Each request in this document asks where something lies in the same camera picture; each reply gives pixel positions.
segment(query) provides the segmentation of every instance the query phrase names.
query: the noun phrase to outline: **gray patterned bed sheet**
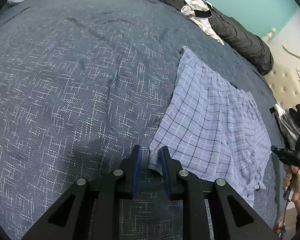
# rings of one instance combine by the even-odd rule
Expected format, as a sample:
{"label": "gray patterned bed sheet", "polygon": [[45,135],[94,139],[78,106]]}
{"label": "gray patterned bed sheet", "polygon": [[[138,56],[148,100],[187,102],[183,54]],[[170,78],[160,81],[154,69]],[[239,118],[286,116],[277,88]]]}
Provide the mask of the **gray patterned bed sheet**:
{"label": "gray patterned bed sheet", "polygon": [[[121,239],[182,239],[182,203],[147,169],[169,105],[179,50],[250,91],[272,144],[275,99],[253,65],[157,0],[26,0],[0,15],[0,224],[20,239],[77,179],[143,149],[137,199],[122,201]],[[282,208],[279,162],[254,209],[273,226]]]}

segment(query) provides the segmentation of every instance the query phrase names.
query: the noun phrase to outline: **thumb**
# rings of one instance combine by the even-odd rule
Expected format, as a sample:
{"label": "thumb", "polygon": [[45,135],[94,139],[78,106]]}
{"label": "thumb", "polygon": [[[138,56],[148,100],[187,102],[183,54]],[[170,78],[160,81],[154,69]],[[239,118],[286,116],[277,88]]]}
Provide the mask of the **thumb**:
{"label": "thumb", "polygon": [[294,174],[297,174],[297,172],[299,171],[299,168],[292,165],[292,166],[291,166],[291,170],[292,170],[292,172],[293,172]]}

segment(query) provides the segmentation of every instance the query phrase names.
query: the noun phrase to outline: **bed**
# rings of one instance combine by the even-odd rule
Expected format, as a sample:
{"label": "bed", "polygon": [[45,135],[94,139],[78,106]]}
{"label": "bed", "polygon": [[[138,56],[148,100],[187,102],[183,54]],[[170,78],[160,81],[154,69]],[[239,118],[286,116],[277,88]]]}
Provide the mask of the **bed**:
{"label": "bed", "polygon": [[[182,239],[182,204],[147,169],[149,144],[188,46],[250,91],[271,143],[283,144],[265,78],[227,43],[158,0],[26,0],[0,15],[0,225],[26,231],[77,179],[143,149],[135,201],[123,201],[121,239]],[[254,209],[273,227],[283,209],[282,165],[271,155]]]}

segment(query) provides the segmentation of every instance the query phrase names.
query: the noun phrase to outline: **teal wall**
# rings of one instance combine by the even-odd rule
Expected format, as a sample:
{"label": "teal wall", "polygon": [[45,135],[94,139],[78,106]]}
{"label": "teal wall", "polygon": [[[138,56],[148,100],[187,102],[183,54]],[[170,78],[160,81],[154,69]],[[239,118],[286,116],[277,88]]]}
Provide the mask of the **teal wall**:
{"label": "teal wall", "polygon": [[276,28],[278,33],[297,11],[297,4],[294,0],[207,1],[260,37],[266,35],[271,28]]}

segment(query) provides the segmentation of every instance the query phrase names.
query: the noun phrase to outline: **cable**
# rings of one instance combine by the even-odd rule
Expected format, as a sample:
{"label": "cable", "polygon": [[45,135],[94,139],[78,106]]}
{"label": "cable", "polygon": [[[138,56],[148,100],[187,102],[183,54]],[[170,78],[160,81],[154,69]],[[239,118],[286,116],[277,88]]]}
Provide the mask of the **cable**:
{"label": "cable", "polygon": [[[293,189],[293,184],[297,181],[297,175],[298,175],[298,172],[299,172],[300,168],[298,168],[298,171],[296,173],[296,179],[293,181],[293,183],[291,184],[291,189]],[[287,212],[287,207],[288,207],[288,204],[289,204],[289,200],[287,200],[287,203],[286,203],[286,208],[284,209],[284,215],[283,215],[283,221],[282,221],[282,229],[281,229],[281,233],[280,233],[280,239],[282,240],[283,239],[283,231],[285,230],[285,225],[284,225],[284,220],[286,218],[286,212]]]}

